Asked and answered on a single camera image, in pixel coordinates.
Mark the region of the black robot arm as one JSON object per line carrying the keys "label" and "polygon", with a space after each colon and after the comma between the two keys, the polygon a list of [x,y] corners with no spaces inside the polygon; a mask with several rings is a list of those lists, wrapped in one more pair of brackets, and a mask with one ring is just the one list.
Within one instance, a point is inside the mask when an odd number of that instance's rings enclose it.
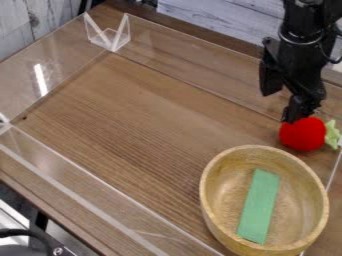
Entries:
{"label": "black robot arm", "polygon": [[333,57],[342,30],[342,0],[284,0],[285,16],[280,39],[264,38],[260,88],[264,96],[288,87],[292,92],[282,121],[294,123],[310,117],[327,99],[322,69],[342,62]]}

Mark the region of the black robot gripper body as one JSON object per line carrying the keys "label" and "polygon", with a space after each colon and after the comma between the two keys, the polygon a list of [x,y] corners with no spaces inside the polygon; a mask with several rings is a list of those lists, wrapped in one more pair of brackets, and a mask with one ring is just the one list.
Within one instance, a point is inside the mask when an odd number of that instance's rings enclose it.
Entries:
{"label": "black robot gripper body", "polygon": [[333,38],[327,33],[316,39],[288,38],[284,35],[280,40],[266,37],[262,61],[273,63],[281,74],[284,87],[288,87],[293,95],[324,100],[327,89],[322,69],[329,63],[332,51]]}

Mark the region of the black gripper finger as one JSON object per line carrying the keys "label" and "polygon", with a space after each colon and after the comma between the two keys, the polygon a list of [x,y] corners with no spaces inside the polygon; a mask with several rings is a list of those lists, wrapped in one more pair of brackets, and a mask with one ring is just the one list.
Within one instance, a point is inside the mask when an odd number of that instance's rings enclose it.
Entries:
{"label": "black gripper finger", "polygon": [[260,89],[264,96],[270,96],[280,92],[284,87],[281,74],[273,63],[264,60],[260,65]]}
{"label": "black gripper finger", "polygon": [[289,105],[284,109],[282,121],[293,124],[302,118],[312,116],[316,109],[320,107],[320,100],[313,100],[301,95],[293,95],[289,100]]}

